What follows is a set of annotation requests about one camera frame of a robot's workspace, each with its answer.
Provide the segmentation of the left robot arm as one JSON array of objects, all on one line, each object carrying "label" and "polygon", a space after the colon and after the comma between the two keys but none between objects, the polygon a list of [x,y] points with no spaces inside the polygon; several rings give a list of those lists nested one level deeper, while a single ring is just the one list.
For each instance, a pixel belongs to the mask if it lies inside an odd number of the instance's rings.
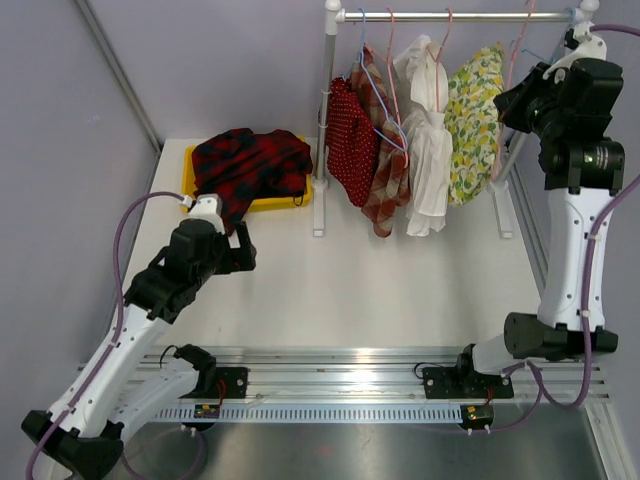
[{"label": "left robot arm", "polygon": [[127,396],[124,385],[149,349],[214,275],[252,271],[256,248],[247,225],[235,227],[239,244],[203,219],[182,221],[124,295],[115,330],[98,347],[77,379],[47,410],[32,410],[23,432],[41,451],[82,479],[103,479],[125,444],[160,410],[184,396],[218,390],[217,361],[187,344]]}]

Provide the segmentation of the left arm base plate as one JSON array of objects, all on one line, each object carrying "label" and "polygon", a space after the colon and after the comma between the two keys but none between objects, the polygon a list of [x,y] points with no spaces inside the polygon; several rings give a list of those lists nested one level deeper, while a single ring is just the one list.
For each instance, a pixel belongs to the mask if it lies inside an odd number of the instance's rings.
[{"label": "left arm base plate", "polygon": [[200,399],[245,399],[249,384],[246,367],[218,367],[213,381],[195,397]]}]

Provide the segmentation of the pink wire hanger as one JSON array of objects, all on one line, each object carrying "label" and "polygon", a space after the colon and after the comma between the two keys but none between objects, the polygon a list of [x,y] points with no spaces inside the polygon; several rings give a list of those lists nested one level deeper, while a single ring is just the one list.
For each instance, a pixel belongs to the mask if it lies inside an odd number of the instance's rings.
[{"label": "pink wire hanger", "polygon": [[[510,56],[509,56],[509,63],[508,63],[508,70],[507,70],[507,80],[505,83],[504,91],[510,90],[513,86],[514,67],[517,61],[517,57],[519,55],[521,43],[526,35],[526,30],[531,21],[531,17],[536,10],[536,3],[537,3],[536,0],[527,0],[525,2],[525,5],[527,7],[527,18],[522,24],[518,37],[511,43],[509,47]],[[499,138],[498,138],[498,153],[497,153],[496,161],[494,163],[494,166],[492,169],[492,175],[491,175],[492,182],[496,182],[498,180],[498,176],[502,170],[502,154],[506,150],[506,148],[504,147],[504,130],[505,130],[504,123],[501,122]]]}]

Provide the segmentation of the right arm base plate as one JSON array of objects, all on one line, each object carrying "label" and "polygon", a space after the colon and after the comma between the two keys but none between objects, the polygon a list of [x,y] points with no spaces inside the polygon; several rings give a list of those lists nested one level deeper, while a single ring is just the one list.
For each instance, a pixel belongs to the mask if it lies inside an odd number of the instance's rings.
[{"label": "right arm base plate", "polygon": [[429,400],[512,399],[514,390],[509,379],[500,375],[461,373],[456,367],[422,369],[425,396]]}]

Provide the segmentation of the lemon print skirt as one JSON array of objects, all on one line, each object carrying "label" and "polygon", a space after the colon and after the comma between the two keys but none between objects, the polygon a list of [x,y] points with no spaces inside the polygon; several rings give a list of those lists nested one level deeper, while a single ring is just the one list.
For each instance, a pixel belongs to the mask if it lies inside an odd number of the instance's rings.
[{"label": "lemon print skirt", "polygon": [[504,50],[483,47],[448,82],[445,127],[452,137],[448,203],[461,207],[490,182],[498,157],[500,122],[494,98],[503,91]]}]

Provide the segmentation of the blue wire hanger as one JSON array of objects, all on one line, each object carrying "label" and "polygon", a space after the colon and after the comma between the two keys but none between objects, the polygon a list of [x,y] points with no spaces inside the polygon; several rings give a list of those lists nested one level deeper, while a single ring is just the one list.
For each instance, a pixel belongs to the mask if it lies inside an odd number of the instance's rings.
[{"label": "blue wire hanger", "polygon": [[557,60],[562,53],[562,38],[575,13],[574,7],[551,11],[539,9],[535,1],[528,1],[524,20],[518,26],[516,36],[507,44],[508,58],[515,61],[524,55],[545,63]]}]

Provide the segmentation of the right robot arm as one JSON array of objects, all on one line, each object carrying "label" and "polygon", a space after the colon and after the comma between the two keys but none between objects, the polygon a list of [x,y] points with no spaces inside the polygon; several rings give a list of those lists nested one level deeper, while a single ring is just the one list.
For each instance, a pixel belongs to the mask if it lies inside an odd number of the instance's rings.
[{"label": "right robot arm", "polygon": [[616,351],[600,294],[610,206],[625,167],[623,146],[605,130],[623,84],[619,65],[581,58],[540,63],[495,97],[502,123],[540,142],[551,218],[548,267],[537,312],[510,313],[502,334],[460,355],[453,380],[463,395],[478,395],[489,375],[524,360],[589,360]]}]

